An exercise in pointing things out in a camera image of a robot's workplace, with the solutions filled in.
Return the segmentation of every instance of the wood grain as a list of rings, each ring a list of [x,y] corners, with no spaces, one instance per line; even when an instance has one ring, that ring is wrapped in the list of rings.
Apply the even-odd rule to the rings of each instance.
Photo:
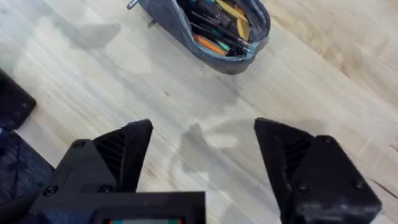
[[[0,67],[37,101],[19,130],[53,165],[70,143],[149,118],[140,191],[206,190],[208,223],[278,223],[257,141],[262,116],[330,134],[398,222],[398,4],[263,0],[271,39],[217,73],[140,8],[0,0]]]

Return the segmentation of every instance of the yellow pen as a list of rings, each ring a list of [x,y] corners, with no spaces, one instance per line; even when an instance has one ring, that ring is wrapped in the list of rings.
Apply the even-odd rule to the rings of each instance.
[[[233,7],[229,6],[226,2],[223,2],[222,0],[216,0],[217,4],[219,4],[225,11],[227,11],[229,14],[236,18],[241,18],[246,22],[249,22],[246,16],[244,14],[240,14],[237,10],[235,10]]]

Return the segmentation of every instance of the black pen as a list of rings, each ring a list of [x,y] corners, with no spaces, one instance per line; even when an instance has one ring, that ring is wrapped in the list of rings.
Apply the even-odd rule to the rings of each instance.
[[[218,26],[217,24],[212,23],[210,20],[208,20],[207,18],[199,15],[198,13],[192,11],[191,12],[193,16],[195,16],[196,18],[202,20],[203,22],[206,22],[208,25],[212,26],[214,29],[216,29],[218,32],[220,32],[222,35],[236,40],[238,43],[240,43],[241,45],[247,47],[249,44],[243,40],[242,38],[240,38],[240,36],[238,36],[237,34],[232,33],[231,31],[225,29],[224,27]]]

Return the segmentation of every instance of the black object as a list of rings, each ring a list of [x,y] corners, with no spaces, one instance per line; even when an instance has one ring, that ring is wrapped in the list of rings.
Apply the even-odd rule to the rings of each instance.
[[[17,133],[0,135],[0,204],[39,190],[52,172],[53,167]]]
[[[381,202],[331,136],[258,118],[254,125],[283,224],[367,224]]]
[[[244,54],[242,50],[237,50],[233,54],[228,54],[228,56],[220,55],[195,42],[190,21],[187,17],[192,10],[192,7],[189,6],[189,0],[140,0],[139,4],[160,26],[191,51],[193,55],[219,72],[237,74],[245,71],[254,61],[259,51],[268,43],[271,19],[260,0],[235,0],[235,2],[245,12],[249,23],[252,24],[249,36],[250,44],[248,46],[251,51]],[[206,4],[205,0],[201,0],[200,3]]]
[[[75,141],[37,198],[21,201],[21,208],[33,204],[29,213],[18,209],[8,216],[24,217],[21,223],[29,224],[142,219],[206,223],[204,192],[136,193],[151,134],[151,122],[142,120],[93,141]],[[1,218],[1,223],[12,223],[7,216]]]
[[[18,129],[36,106],[36,101],[0,69],[0,128]]]
[[[0,135],[0,223],[27,213],[53,167],[17,133]]]

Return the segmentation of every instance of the orange pen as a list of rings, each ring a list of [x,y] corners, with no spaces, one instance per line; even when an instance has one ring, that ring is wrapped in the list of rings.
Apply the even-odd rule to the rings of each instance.
[[[203,46],[207,47],[208,49],[219,53],[220,55],[225,55],[225,52],[222,48],[218,47],[216,44],[212,43],[211,41],[207,40],[206,38],[202,37],[201,35],[194,34],[193,38]]]

